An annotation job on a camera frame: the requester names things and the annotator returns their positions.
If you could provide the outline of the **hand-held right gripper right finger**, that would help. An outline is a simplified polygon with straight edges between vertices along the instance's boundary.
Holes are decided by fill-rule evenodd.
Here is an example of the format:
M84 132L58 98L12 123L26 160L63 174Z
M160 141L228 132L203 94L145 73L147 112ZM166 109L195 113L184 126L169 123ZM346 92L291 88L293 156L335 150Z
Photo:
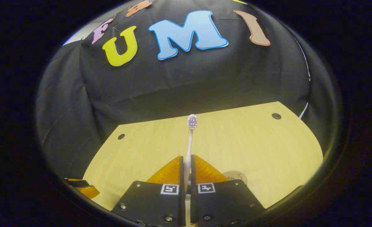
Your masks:
M198 227L245 227L265 208L241 179L229 180L191 156L190 221Z

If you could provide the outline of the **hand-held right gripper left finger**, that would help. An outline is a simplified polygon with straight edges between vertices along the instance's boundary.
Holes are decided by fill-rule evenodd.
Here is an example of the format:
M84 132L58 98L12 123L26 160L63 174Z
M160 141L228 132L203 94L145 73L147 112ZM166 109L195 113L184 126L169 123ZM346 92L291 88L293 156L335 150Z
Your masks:
M183 170L178 156L146 182L132 182L112 212L146 227L186 226Z

